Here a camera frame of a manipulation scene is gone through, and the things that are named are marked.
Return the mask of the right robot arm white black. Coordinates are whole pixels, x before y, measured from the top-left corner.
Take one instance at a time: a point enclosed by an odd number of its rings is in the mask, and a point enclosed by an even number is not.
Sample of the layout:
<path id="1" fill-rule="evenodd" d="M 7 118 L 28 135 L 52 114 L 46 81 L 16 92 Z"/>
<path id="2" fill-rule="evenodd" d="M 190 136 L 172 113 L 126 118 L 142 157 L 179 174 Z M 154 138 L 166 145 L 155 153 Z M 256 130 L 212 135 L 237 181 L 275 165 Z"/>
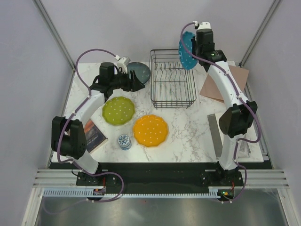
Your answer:
<path id="1" fill-rule="evenodd" d="M 232 180 L 230 170 L 238 167 L 236 161 L 238 144 L 251 127 L 258 106 L 255 101 L 250 102 L 239 88 L 223 51 L 215 49 L 212 29 L 197 29 L 193 53 L 215 82 L 226 106 L 226 111 L 219 119 L 219 128 L 224 134 L 219 159 L 222 170 L 215 174 L 216 182 L 224 186 Z"/>

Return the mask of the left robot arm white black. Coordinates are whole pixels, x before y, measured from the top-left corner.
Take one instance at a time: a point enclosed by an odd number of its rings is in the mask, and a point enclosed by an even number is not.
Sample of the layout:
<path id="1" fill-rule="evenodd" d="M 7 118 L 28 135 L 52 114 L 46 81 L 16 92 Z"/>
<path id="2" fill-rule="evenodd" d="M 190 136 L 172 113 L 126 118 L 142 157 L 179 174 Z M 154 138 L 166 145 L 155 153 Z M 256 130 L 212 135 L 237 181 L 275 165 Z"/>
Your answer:
<path id="1" fill-rule="evenodd" d="M 95 111 L 104 105 L 116 89 L 125 92 L 137 92 L 145 85 L 137 78 L 134 70 L 104 62 L 99 67 L 99 75 L 95 77 L 88 87 L 88 96 L 70 114 L 56 116 L 51 126 L 51 148 L 56 152 L 57 160 L 73 163 L 87 173 L 87 180 L 93 185 L 103 181 L 103 173 L 98 171 L 97 162 L 87 151 L 87 140 L 84 127 Z"/>

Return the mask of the orange polka dot plate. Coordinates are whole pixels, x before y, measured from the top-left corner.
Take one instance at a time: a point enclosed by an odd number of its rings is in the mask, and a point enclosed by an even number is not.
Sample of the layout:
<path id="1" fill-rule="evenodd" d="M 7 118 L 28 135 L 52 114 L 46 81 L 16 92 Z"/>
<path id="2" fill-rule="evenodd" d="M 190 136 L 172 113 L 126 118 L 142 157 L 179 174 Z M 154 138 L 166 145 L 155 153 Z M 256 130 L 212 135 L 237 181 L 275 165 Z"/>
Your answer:
<path id="1" fill-rule="evenodd" d="M 169 134 L 168 124 L 157 115 L 144 115 L 136 120 L 133 135 L 145 147 L 156 147 L 165 142 Z"/>

